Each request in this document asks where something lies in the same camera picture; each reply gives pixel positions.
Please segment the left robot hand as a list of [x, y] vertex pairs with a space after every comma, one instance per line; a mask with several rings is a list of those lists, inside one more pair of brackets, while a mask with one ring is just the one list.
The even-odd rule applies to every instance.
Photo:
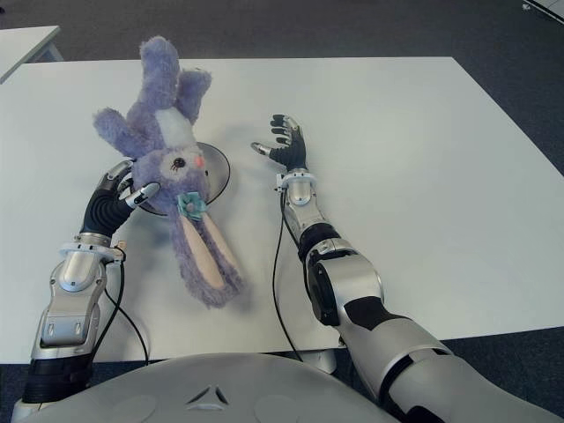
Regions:
[[159, 192], [158, 182], [148, 182], [121, 198], [123, 191], [133, 185], [133, 180], [127, 177], [132, 171], [132, 165], [132, 160], [123, 160], [100, 178], [85, 208], [80, 233], [111, 238], [133, 210]]

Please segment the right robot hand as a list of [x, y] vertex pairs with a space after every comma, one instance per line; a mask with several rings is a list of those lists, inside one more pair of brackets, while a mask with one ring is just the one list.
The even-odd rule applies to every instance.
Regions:
[[271, 132], [277, 135], [278, 147], [253, 142], [251, 148], [282, 165], [287, 171], [307, 168], [307, 149], [300, 125], [289, 115], [273, 115]]

